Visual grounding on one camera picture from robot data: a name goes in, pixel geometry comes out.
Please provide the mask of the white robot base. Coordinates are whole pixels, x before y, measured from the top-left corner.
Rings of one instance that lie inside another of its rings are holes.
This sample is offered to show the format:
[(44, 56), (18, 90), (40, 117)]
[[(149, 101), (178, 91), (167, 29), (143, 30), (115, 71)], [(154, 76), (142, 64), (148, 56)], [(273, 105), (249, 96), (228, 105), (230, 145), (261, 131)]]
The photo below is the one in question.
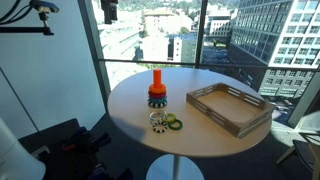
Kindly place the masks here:
[(45, 171), (0, 118), (0, 180), (42, 180)]

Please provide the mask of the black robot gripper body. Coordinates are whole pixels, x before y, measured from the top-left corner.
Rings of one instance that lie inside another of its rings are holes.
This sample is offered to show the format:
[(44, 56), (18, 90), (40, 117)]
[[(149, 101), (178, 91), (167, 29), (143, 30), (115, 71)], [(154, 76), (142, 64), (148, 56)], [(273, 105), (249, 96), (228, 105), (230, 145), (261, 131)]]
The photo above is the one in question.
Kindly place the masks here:
[(104, 12), (104, 23), (111, 24), (117, 20), (118, 0), (100, 0), (101, 8)]

